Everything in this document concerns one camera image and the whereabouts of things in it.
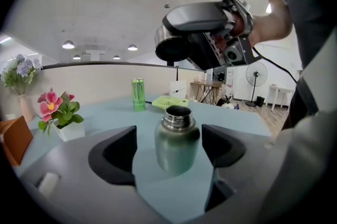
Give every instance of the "white chair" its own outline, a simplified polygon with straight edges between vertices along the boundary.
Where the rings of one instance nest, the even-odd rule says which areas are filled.
[[[186,80],[170,82],[168,95],[179,99],[185,99],[187,95]]]

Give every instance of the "white flower pot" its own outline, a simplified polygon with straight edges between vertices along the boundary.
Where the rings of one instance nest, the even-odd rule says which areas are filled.
[[[59,129],[58,126],[58,121],[55,120],[53,122],[54,129],[56,130],[57,134],[60,136],[60,138],[63,141],[70,141],[74,140],[77,138],[85,137],[85,132],[84,132],[84,125],[83,122],[81,123],[71,123],[64,128]]]

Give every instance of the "purple flower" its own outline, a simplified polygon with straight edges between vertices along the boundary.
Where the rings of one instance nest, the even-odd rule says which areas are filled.
[[[25,63],[27,64],[28,67],[32,67],[33,66],[33,62],[30,59],[26,59]]]
[[[28,70],[29,66],[26,64],[26,62],[21,62],[16,69],[16,73],[21,75],[21,77],[27,77],[28,76]]]
[[[25,61],[25,58],[23,57],[23,55],[22,55],[21,53],[19,53],[19,54],[16,56],[16,59],[17,59],[19,62]]]
[[[33,59],[33,63],[34,63],[34,67],[35,67],[36,70],[41,69],[41,64],[40,64],[39,59],[37,59],[37,58]]]

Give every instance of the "ceiling light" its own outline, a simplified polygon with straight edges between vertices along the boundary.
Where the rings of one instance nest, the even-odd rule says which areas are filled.
[[[72,41],[66,41],[63,45],[62,48],[63,49],[73,49],[75,47],[74,43]]]
[[[270,6],[270,4],[268,4],[267,9],[265,10],[266,13],[272,13],[272,7]]]
[[[7,38],[5,38],[4,40],[1,40],[1,41],[0,41],[0,44],[3,44],[4,42],[9,41],[9,40],[11,40],[11,39],[12,39],[11,37],[7,37]]]
[[[136,45],[130,45],[128,48],[127,48],[129,51],[137,51],[138,50],[138,48],[137,48],[137,46]]]

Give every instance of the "white stool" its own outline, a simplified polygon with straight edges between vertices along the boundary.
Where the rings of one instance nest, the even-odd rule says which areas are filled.
[[[274,97],[274,102],[273,102],[273,105],[272,105],[272,111],[274,111],[275,103],[276,103],[276,99],[277,99],[277,94],[279,92],[283,93],[283,95],[282,95],[282,101],[281,101],[281,108],[283,106],[284,96],[286,96],[286,94],[288,94],[288,93],[291,93],[291,97],[290,97],[290,102],[291,102],[291,98],[293,97],[294,90],[287,89],[287,88],[281,88],[281,87],[278,87],[276,85],[269,85],[268,94],[267,94],[267,97],[266,97],[266,105],[268,105],[268,103],[269,103],[269,96],[270,96],[270,90],[271,89],[276,90],[275,97]]]

